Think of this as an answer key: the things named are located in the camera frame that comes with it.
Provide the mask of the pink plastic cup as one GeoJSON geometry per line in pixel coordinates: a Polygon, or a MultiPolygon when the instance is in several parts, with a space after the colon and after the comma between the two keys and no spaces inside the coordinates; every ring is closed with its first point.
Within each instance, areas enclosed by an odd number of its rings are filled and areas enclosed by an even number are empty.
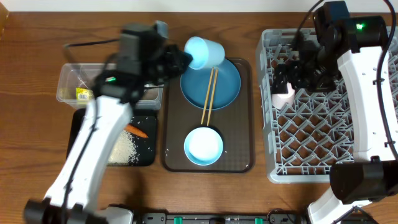
{"type": "Polygon", "coordinates": [[[273,107],[278,110],[282,109],[286,104],[292,106],[295,98],[295,90],[290,83],[287,83],[288,93],[271,94],[271,102],[273,107]]]}

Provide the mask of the orange carrot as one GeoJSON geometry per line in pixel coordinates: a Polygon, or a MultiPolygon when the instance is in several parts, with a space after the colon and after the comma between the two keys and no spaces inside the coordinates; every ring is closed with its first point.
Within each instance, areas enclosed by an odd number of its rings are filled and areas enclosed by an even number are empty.
{"type": "Polygon", "coordinates": [[[129,133],[131,133],[131,134],[133,134],[133,135],[139,136],[141,138],[148,138],[148,135],[145,132],[141,131],[140,129],[138,129],[137,127],[135,127],[135,126],[133,126],[131,124],[128,124],[124,128],[124,130],[129,132],[129,133]]]}

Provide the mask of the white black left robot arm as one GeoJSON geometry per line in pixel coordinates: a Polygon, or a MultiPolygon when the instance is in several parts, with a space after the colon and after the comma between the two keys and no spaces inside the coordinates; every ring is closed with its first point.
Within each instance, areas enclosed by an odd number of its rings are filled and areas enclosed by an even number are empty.
{"type": "Polygon", "coordinates": [[[135,223],[120,205],[97,209],[100,183],[119,135],[130,123],[146,84],[163,85],[185,73],[192,56],[166,43],[168,25],[131,23],[121,29],[119,51],[92,83],[80,131],[42,201],[29,200],[26,223],[135,223]]]}

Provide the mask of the light blue bowl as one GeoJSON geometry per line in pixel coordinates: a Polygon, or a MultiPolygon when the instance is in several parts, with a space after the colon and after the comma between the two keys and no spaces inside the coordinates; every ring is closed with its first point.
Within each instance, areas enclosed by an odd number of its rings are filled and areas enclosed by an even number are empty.
{"type": "Polygon", "coordinates": [[[223,139],[219,132],[202,126],[187,134],[183,150],[190,162],[198,166],[209,166],[221,157],[223,146],[223,139]]]}

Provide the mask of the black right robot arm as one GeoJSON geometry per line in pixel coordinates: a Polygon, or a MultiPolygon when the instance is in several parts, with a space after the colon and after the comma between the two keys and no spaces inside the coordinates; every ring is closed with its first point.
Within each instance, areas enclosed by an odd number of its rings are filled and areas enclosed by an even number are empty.
{"type": "Polygon", "coordinates": [[[271,91],[328,92],[343,79],[354,161],[331,167],[330,188],[307,209],[309,223],[338,223],[361,206],[397,194],[397,117],[386,58],[393,33],[379,16],[319,14],[314,23],[317,42],[297,34],[299,58],[276,67],[271,91]]]}

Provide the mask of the light blue plastic cup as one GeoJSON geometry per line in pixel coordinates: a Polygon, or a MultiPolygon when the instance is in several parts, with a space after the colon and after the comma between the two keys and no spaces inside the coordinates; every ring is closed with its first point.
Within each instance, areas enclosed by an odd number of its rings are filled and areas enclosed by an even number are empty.
{"type": "Polygon", "coordinates": [[[225,58],[225,51],[221,44],[201,37],[189,38],[184,52],[192,56],[189,67],[194,70],[217,67],[225,58]]]}

